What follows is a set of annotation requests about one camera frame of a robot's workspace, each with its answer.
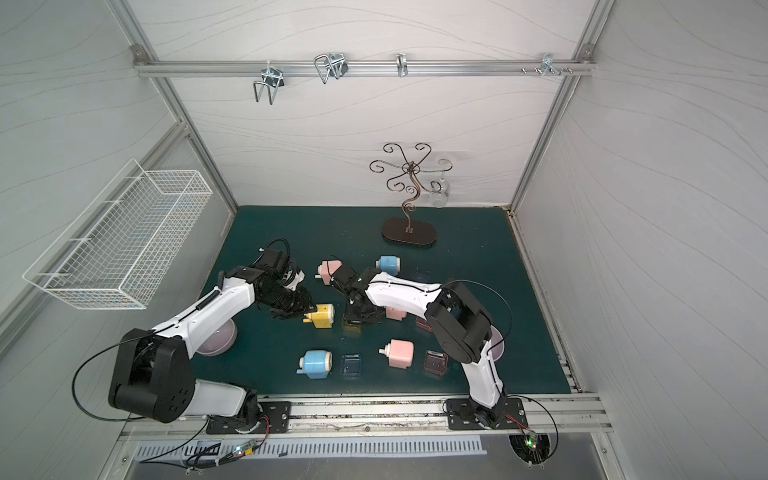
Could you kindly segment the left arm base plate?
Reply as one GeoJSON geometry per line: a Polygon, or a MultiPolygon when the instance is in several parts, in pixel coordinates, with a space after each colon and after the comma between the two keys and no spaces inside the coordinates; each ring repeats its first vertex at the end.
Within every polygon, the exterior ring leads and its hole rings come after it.
{"type": "Polygon", "coordinates": [[[260,402],[260,414],[256,420],[241,421],[235,417],[212,416],[208,419],[205,433],[208,435],[257,435],[286,433],[291,414],[287,401],[260,402]]]}

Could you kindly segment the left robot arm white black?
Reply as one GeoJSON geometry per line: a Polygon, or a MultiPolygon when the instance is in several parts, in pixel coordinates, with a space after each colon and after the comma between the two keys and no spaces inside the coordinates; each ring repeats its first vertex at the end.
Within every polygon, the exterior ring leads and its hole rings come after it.
{"type": "Polygon", "coordinates": [[[280,319],[316,311],[304,278],[288,253],[265,248],[255,262],[221,272],[208,294],[176,316],[149,330],[129,331],[118,346],[109,405],[161,423],[205,416],[231,421],[240,430],[255,428],[262,418],[257,393],[200,380],[191,360],[227,322],[253,305],[267,307],[280,319]]]}

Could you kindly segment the yellow pencil sharpener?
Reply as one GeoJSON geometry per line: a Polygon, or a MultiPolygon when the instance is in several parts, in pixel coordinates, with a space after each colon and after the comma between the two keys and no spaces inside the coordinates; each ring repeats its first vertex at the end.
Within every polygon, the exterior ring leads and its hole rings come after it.
{"type": "Polygon", "coordinates": [[[314,311],[304,315],[303,322],[312,324],[316,329],[331,329],[334,324],[334,317],[333,304],[319,304],[314,311]]]}

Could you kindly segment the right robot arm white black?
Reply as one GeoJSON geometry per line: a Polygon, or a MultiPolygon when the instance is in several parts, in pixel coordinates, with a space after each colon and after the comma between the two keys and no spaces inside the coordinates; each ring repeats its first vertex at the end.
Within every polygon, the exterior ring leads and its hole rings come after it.
{"type": "Polygon", "coordinates": [[[442,351],[462,364],[467,420],[485,429],[500,426],[506,391],[492,358],[492,315],[463,282],[424,284],[373,267],[358,273],[341,265],[330,274],[330,286],[345,297],[344,319],[351,323],[374,323],[388,308],[424,319],[442,351]]]}

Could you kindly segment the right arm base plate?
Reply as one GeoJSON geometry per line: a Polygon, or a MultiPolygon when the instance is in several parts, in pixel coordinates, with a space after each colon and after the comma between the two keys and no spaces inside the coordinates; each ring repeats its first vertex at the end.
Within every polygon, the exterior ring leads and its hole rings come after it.
{"type": "Polygon", "coordinates": [[[526,430],[527,416],[521,399],[501,398],[492,408],[484,407],[469,398],[447,399],[442,410],[453,431],[465,430],[526,430]]]}

